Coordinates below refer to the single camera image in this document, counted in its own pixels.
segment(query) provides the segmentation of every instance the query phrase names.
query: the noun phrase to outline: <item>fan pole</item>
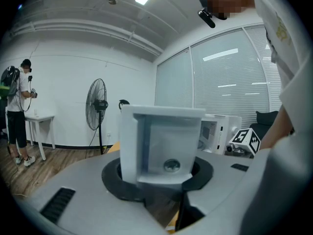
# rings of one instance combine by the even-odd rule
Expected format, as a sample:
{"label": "fan pole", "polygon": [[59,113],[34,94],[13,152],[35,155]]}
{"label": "fan pole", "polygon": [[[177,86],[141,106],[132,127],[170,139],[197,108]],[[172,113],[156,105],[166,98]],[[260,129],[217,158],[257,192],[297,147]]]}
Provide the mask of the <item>fan pole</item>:
{"label": "fan pole", "polygon": [[102,135],[101,135],[101,119],[102,119],[102,111],[99,111],[99,142],[100,142],[100,152],[101,152],[101,155],[103,155]]}

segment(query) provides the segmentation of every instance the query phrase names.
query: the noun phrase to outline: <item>wooden floor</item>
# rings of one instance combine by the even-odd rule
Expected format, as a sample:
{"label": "wooden floor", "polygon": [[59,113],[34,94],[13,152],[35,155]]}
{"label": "wooden floor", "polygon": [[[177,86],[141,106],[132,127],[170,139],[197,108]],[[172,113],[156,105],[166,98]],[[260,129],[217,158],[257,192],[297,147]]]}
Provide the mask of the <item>wooden floor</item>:
{"label": "wooden floor", "polygon": [[[27,152],[29,156],[36,157],[35,163],[30,167],[25,167],[22,161],[16,167],[15,158],[8,154],[6,141],[0,140],[0,174],[7,185],[10,186],[10,191],[13,195],[22,199],[29,196],[65,167],[85,159],[86,156],[86,150],[53,150],[52,148],[44,147],[44,151],[46,161],[42,160],[37,145],[28,145]],[[100,156],[100,150],[87,151],[87,158],[94,156]]]}

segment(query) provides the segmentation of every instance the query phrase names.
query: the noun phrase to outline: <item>black baseboard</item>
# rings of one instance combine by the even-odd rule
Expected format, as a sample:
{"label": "black baseboard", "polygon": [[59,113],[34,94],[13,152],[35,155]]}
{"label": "black baseboard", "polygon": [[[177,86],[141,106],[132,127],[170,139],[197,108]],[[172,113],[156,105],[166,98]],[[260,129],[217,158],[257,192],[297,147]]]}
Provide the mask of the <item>black baseboard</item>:
{"label": "black baseboard", "polygon": [[[44,147],[52,148],[52,144],[50,143],[42,143]],[[100,149],[100,146],[67,146],[67,145],[55,145],[55,148],[59,149],[67,149],[67,150],[96,150]]]}

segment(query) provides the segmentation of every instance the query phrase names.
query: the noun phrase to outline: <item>black vent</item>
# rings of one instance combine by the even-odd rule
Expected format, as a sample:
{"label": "black vent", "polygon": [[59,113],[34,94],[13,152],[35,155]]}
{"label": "black vent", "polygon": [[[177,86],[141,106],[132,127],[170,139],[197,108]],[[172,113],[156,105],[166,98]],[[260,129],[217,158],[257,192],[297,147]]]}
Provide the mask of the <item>black vent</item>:
{"label": "black vent", "polygon": [[242,171],[247,171],[249,169],[249,166],[242,164],[233,164],[231,167]]}
{"label": "black vent", "polygon": [[72,199],[74,193],[75,191],[71,189],[59,189],[40,213],[46,219],[55,224],[58,222],[68,203]]}

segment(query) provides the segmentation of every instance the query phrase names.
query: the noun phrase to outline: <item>yellow logo on shirt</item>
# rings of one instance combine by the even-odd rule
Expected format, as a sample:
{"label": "yellow logo on shirt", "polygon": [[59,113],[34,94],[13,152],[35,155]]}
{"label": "yellow logo on shirt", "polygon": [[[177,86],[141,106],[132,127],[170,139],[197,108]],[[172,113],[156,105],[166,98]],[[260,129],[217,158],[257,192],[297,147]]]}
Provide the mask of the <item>yellow logo on shirt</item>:
{"label": "yellow logo on shirt", "polygon": [[276,32],[276,36],[280,39],[281,42],[284,39],[289,39],[288,45],[290,45],[291,44],[291,38],[288,35],[288,31],[287,31],[287,29],[286,29],[282,19],[277,15],[277,13],[276,13],[276,16],[277,16],[277,19],[278,19],[278,22],[279,22],[279,26],[278,26],[278,29],[277,29],[277,32]]}

